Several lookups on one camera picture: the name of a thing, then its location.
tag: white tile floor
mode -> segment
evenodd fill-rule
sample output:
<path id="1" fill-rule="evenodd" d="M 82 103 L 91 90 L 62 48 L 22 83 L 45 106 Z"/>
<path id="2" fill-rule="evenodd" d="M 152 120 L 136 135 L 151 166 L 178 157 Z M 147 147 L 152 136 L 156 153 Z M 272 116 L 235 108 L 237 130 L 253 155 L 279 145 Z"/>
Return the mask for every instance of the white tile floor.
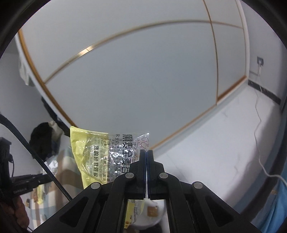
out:
<path id="1" fill-rule="evenodd" d="M 241 199 L 261 171 L 253 135 L 259 122 L 255 110 L 257 96 L 249 86 L 242 89 L 167 152 L 157 157 L 157 150 L 154 151 L 155 160 L 164 165 L 166 172 L 183 182 L 203 182 L 231 206 Z M 273 146 L 281 113 L 271 99 L 259 92 L 258 95 L 262 123 L 256 135 L 264 163 Z"/>

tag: striped fabric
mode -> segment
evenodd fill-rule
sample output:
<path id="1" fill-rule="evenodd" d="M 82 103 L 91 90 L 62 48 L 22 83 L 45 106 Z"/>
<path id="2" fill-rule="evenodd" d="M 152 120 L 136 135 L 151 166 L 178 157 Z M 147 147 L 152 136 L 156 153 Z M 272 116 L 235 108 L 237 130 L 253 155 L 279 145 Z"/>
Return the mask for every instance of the striped fabric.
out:
<path id="1" fill-rule="evenodd" d="M 74 198 L 83 190 L 83 183 L 72 149 L 69 147 L 62 150 L 56 160 L 58 161 L 56 178 L 72 198 Z M 38 227 L 68 203 L 66 197 L 53 182 L 45 184 L 45 193 L 45 200 L 40 205 L 37 202 L 34 202 L 33 197 L 31 196 L 30 216 L 33 220 L 34 228 Z"/>

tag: gold trim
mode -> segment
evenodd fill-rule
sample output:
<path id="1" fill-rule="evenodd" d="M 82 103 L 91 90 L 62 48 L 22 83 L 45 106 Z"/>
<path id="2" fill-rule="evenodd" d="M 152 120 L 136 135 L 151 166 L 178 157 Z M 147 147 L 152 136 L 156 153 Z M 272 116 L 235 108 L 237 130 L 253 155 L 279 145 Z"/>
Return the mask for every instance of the gold trim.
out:
<path id="1" fill-rule="evenodd" d="M 240 15 L 240 19 L 241 19 L 241 23 L 242 23 L 242 29 L 243 29 L 243 36 L 244 36 L 244 46 L 245 46 L 245 72 L 244 72 L 244 74 L 246 75 L 246 40 L 245 40 L 245 30 L 244 30 L 244 26 L 243 26 L 243 20 L 242 20 L 242 16 L 241 16 L 241 13 L 240 13 L 240 10 L 239 10 L 239 6 L 238 6 L 238 4 L 237 4 L 237 1 L 236 0 L 234 0 L 235 1 L 235 4 L 236 4 L 236 6 L 237 6 L 237 9 L 238 9 L 238 12 L 239 12 L 239 15 Z"/>
<path id="2" fill-rule="evenodd" d="M 247 77 L 244 75 L 238 81 L 236 81 L 231 87 L 229 87 L 226 91 L 224 91 L 220 96 L 218 96 L 218 101 L 220 101 L 223 97 L 229 94 L 234 88 L 236 88 L 241 82 L 244 81 Z"/>
<path id="3" fill-rule="evenodd" d="M 208 17 L 209 17 L 209 21 L 210 21 L 210 25 L 211 25 L 211 30 L 212 30 L 212 34 L 213 34 L 213 39 L 214 39 L 214 47 L 215 47 L 215 56 L 216 56 L 216 78 L 217 78 L 217 88 L 216 88 L 216 103 L 218 102 L 218 54 L 217 54 L 217 46 L 216 46 L 216 39 L 215 39 L 215 33 L 214 33 L 214 29 L 213 29 L 213 25 L 212 25 L 212 20 L 206 5 L 205 0 L 202 0 L 204 3 L 204 6 L 206 8 Z"/>
<path id="4" fill-rule="evenodd" d="M 169 20 L 169 21 L 162 21 L 162 22 L 156 22 L 156 23 L 151 23 L 151 24 L 144 24 L 144 25 L 141 25 L 138 27 L 130 28 L 126 31 L 122 31 L 122 32 L 113 34 L 110 37 L 104 38 L 104 39 L 100 40 L 99 42 L 96 42 L 96 43 L 92 44 L 91 46 L 83 49 L 81 52 L 77 53 L 76 55 L 72 56 L 70 59 L 65 61 L 62 65 L 60 65 L 53 73 L 51 73 L 50 76 L 47 77 L 47 79 L 44 81 L 44 83 L 46 84 L 47 82 L 49 82 L 57 73 L 59 73 L 62 69 L 64 69 L 66 66 L 68 66 L 69 64 L 71 64 L 72 62 L 74 62 L 75 60 L 80 58 L 81 56 L 85 55 L 86 53 L 92 51 L 93 49 L 95 49 L 101 45 L 104 45 L 104 44 L 110 42 L 111 40 L 114 40 L 114 39 L 119 38 L 121 36 L 127 35 L 129 33 L 135 32 L 135 31 L 139 31 L 142 29 L 155 27 L 155 26 L 161 26 L 161 25 L 165 25 L 165 24 L 178 24 L 178 23 L 210 23 L 211 27 L 212 27 L 212 32 L 213 32 L 213 26 L 211 23 L 211 19 L 210 20 Z M 233 24 L 227 24 L 227 23 L 222 23 L 222 22 L 218 22 L 218 21 L 214 21 L 214 23 L 241 28 L 241 27 L 233 25 Z"/>
<path id="5" fill-rule="evenodd" d="M 58 111 L 62 114 L 62 116 L 73 126 L 76 127 L 76 124 L 68 117 L 68 115 L 64 112 L 64 110 L 60 107 L 60 105 L 58 104 L 58 102 L 55 100 L 55 98 L 52 96 L 52 94 L 50 93 L 50 91 L 48 90 L 48 88 L 46 87 L 45 83 L 42 81 L 36 67 L 34 66 L 34 63 L 29 55 L 24 37 L 23 37 L 23 32 L 22 29 L 20 29 L 18 31 L 18 35 L 19 35 L 19 40 L 21 43 L 21 47 L 22 50 L 24 52 L 24 55 L 26 57 L 26 60 L 35 76 L 35 78 L 37 79 L 38 83 L 40 84 L 41 88 L 43 89 L 43 91 L 46 93 L 46 95 L 48 96 L 48 98 L 51 100 L 51 102 L 55 105 L 55 107 L 58 109 Z"/>
<path id="6" fill-rule="evenodd" d="M 172 137 L 174 137 L 176 134 L 180 133 L 182 130 L 186 129 L 188 126 L 190 126 L 191 124 L 193 124 L 195 121 L 197 121 L 199 118 L 201 118 L 203 115 L 205 115 L 207 112 L 209 112 L 211 109 L 213 109 L 216 106 L 213 105 L 211 106 L 209 109 L 207 109 L 206 111 L 204 111 L 202 114 L 200 114 L 199 116 L 197 116 L 196 118 L 194 118 L 192 121 L 188 122 L 186 125 L 184 125 L 183 127 L 181 127 L 180 129 L 178 129 L 177 131 L 175 131 L 173 134 L 169 135 L 168 137 L 166 137 L 165 139 L 163 139 L 162 141 L 158 142 L 157 144 L 155 144 L 154 146 L 152 146 L 150 149 L 153 150 L 154 148 L 158 147 L 159 145 L 165 143 L 167 140 L 171 139 Z"/>

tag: white cable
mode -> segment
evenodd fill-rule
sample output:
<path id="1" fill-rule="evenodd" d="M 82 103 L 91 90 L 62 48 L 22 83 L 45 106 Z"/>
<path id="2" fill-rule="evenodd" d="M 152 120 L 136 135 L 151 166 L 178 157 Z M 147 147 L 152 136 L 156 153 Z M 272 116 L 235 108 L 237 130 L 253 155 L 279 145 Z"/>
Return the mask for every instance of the white cable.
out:
<path id="1" fill-rule="evenodd" d="M 259 81 L 261 82 L 260 73 L 261 73 L 261 66 L 259 66 L 259 68 L 258 68 L 258 77 L 259 77 Z M 270 174 L 268 174 L 268 173 L 266 172 L 266 170 L 265 170 L 265 167 L 264 167 L 263 164 L 261 163 L 261 154 L 260 154 L 260 150 L 259 150 L 258 143 L 257 143 L 256 132 L 257 132 L 258 127 L 259 127 L 259 125 L 261 124 L 262 120 L 261 120 L 261 117 L 259 116 L 259 113 L 258 113 L 258 110 L 257 110 L 257 104 L 258 104 L 259 96 L 258 96 L 258 94 L 257 94 L 257 92 L 256 92 L 255 89 L 254 89 L 254 91 L 255 91 L 255 94 L 257 95 L 257 99 L 256 99 L 256 103 L 255 103 L 255 110 L 256 110 L 257 116 L 258 116 L 258 118 L 259 118 L 259 120 L 260 120 L 259 123 L 257 124 L 257 127 L 256 127 L 255 131 L 254 131 L 255 143 L 256 143 L 257 150 L 258 150 L 258 154 L 259 154 L 259 159 L 258 159 L 259 164 L 260 164 L 260 166 L 262 167 L 262 169 L 263 169 L 263 171 L 264 171 L 264 173 L 265 173 L 266 176 L 279 178 L 279 179 L 284 183 L 284 185 L 287 187 L 287 182 L 286 182 L 286 180 L 285 180 L 282 176 L 280 176 L 280 175 L 270 175 Z"/>

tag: triangular cutout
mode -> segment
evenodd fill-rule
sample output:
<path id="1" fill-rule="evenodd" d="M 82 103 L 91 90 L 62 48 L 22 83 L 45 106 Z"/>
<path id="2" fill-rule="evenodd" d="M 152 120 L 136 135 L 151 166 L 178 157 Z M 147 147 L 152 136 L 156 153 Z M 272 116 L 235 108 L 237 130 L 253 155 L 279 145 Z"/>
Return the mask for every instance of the triangular cutout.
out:
<path id="1" fill-rule="evenodd" d="M 218 227 L 222 227 L 225 224 L 233 221 L 233 217 L 226 212 L 219 204 L 217 204 L 210 196 L 206 196 L 205 200 L 213 215 L 213 218 Z"/>
<path id="2" fill-rule="evenodd" d="M 88 197 L 83 197 L 71 209 L 64 213 L 59 220 L 71 227 L 76 227 L 88 200 Z"/>

